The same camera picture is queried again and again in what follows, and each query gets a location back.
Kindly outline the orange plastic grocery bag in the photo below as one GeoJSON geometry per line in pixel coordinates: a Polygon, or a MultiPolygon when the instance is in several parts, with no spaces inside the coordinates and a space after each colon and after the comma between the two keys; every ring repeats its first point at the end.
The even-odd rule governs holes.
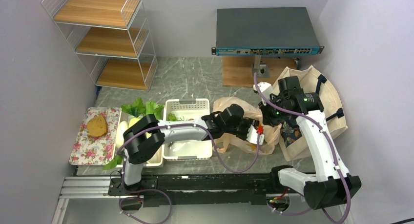
{"type": "MultiPolygon", "coordinates": [[[[258,107],[254,107],[248,102],[237,98],[237,97],[222,97],[217,99],[213,104],[213,111],[222,111],[225,108],[231,106],[232,104],[237,104],[242,107],[244,110],[244,117],[251,118],[254,120],[259,120],[262,124],[262,112],[258,107]]],[[[281,138],[281,124],[272,127],[269,125],[264,125],[264,143],[259,146],[259,155],[270,155],[274,152],[276,145],[279,143],[281,138]]],[[[215,140],[216,144],[222,143],[222,147],[218,147],[219,153],[225,153],[230,145],[238,147],[246,153],[255,153],[256,152],[256,143],[249,143],[244,141],[232,134],[225,133],[222,137],[215,140]]]]}

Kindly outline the beige canvas tote bag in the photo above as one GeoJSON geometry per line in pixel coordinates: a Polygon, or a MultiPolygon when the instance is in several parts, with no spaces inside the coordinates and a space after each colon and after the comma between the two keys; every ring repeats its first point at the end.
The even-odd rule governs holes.
{"type": "MultiPolygon", "coordinates": [[[[302,71],[286,67],[278,79],[290,76],[298,77],[300,85],[306,93],[319,90],[328,129],[333,139],[348,129],[339,94],[325,76],[311,65],[302,71]]],[[[286,122],[282,122],[280,133],[279,145],[286,161],[311,156],[307,142],[298,127],[292,128],[286,122]]]]}

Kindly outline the green lettuce leaf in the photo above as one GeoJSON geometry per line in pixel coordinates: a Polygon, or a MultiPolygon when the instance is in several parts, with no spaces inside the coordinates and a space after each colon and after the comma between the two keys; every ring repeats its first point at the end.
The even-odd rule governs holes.
{"type": "Polygon", "coordinates": [[[161,120],[163,118],[163,104],[158,104],[155,101],[145,102],[145,115],[153,114],[156,119],[161,120]]]}

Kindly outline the large white daikon radish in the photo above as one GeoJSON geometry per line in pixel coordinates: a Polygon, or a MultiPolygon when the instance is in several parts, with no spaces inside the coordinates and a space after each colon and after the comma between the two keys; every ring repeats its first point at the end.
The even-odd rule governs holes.
{"type": "Polygon", "coordinates": [[[142,118],[145,112],[145,105],[142,98],[139,97],[131,104],[122,104],[121,109],[123,112],[132,116],[128,121],[128,126],[131,127],[142,118]]]}

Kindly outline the brown bread slice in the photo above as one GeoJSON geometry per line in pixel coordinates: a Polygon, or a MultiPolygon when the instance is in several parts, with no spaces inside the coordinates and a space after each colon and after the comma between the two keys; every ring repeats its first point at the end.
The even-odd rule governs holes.
{"type": "Polygon", "coordinates": [[[105,117],[98,115],[86,124],[87,135],[89,137],[101,137],[107,134],[108,126],[105,117]]]}

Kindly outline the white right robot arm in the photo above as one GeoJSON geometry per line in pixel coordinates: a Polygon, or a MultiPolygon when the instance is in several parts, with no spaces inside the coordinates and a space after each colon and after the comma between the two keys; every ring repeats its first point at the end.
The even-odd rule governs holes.
{"type": "Polygon", "coordinates": [[[297,76],[280,79],[278,86],[279,93],[274,94],[271,84],[254,80],[254,92],[262,99],[259,108],[263,124],[275,126],[287,122],[299,127],[310,150],[315,174],[292,167],[279,168],[278,174],[269,179],[271,190],[281,192],[289,187],[304,195],[313,210],[349,203],[362,182],[359,176],[350,174],[336,150],[319,93],[306,93],[297,76]]]}

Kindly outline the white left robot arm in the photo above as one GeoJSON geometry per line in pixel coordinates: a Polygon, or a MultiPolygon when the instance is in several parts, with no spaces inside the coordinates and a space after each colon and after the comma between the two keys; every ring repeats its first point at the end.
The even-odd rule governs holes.
{"type": "Polygon", "coordinates": [[[245,118],[237,104],[189,121],[169,122],[156,119],[154,114],[141,118],[123,133],[125,149],[121,189],[129,195],[139,191],[144,163],[158,149],[179,141],[214,141],[225,133],[257,146],[264,142],[263,127],[259,121],[245,118]]]}

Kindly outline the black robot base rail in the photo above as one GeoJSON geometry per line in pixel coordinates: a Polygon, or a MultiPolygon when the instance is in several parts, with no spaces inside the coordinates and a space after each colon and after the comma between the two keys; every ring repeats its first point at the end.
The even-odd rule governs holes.
{"type": "Polygon", "coordinates": [[[61,199],[122,199],[129,209],[185,204],[266,205],[288,208],[292,192],[276,187],[269,173],[248,174],[189,174],[143,175],[137,185],[122,188],[118,172],[109,176],[66,177],[60,192],[61,199]]]}

